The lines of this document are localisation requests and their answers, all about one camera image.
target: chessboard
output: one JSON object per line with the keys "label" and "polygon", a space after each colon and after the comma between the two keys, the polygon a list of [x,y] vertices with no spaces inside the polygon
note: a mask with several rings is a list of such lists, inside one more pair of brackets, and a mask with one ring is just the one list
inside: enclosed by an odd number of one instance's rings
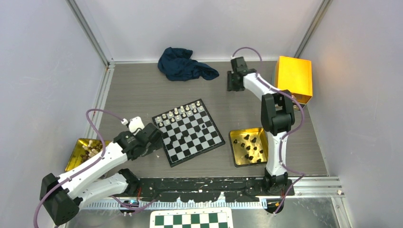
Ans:
{"label": "chessboard", "polygon": [[153,117],[171,167],[225,144],[201,99]]}
{"label": "chessboard", "polygon": [[230,208],[153,211],[150,228],[233,228]]}

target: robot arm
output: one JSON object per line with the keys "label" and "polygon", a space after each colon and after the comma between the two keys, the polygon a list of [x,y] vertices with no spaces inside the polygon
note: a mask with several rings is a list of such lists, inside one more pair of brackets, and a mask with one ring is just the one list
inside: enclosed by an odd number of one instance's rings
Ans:
{"label": "robot arm", "polygon": [[140,117],[127,123],[129,131],[121,132],[101,153],[80,166],[56,177],[53,173],[42,179],[40,199],[54,186],[83,169],[85,172],[57,188],[43,203],[56,225],[71,220],[85,205],[104,197],[137,191],[138,179],[129,170],[120,170],[114,176],[96,181],[107,171],[128,160],[146,156],[162,147],[162,132],[149,123],[144,126]]}
{"label": "robot arm", "polygon": [[278,90],[264,80],[255,69],[248,69],[243,57],[231,60],[232,71],[227,72],[227,90],[250,90],[261,101],[261,123],[266,131],[269,143],[269,160],[265,169],[266,188],[286,185],[288,173],[280,164],[279,153],[285,164],[287,138],[283,141],[280,151],[281,138],[291,130],[295,122],[292,101],[277,93]]}

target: orange box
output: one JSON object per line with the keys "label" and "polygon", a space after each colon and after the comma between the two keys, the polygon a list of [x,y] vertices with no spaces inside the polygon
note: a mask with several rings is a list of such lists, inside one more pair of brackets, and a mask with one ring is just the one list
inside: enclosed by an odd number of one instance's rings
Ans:
{"label": "orange box", "polygon": [[275,87],[289,90],[300,104],[305,105],[313,96],[309,60],[280,56],[273,78]]}

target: green and white chessboard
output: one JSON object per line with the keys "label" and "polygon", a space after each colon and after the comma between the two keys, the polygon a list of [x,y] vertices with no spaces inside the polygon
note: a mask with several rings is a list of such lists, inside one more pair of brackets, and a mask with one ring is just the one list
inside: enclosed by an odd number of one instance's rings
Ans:
{"label": "green and white chessboard", "polygon": [[230,208],[159,210],[151,213],[150,228],[233,228]]}

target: cloth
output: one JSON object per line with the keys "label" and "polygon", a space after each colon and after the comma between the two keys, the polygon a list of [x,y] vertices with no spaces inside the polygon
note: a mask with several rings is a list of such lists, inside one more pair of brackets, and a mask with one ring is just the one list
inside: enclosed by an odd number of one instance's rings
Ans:
{"label": "cloth", "polygon": [[200,76],[206,80],[213,80],[220,75],[207,64],[191,60],[192,54],[192,50],[169,47],[158,61],[158,69],[171,81],[187,81]]}

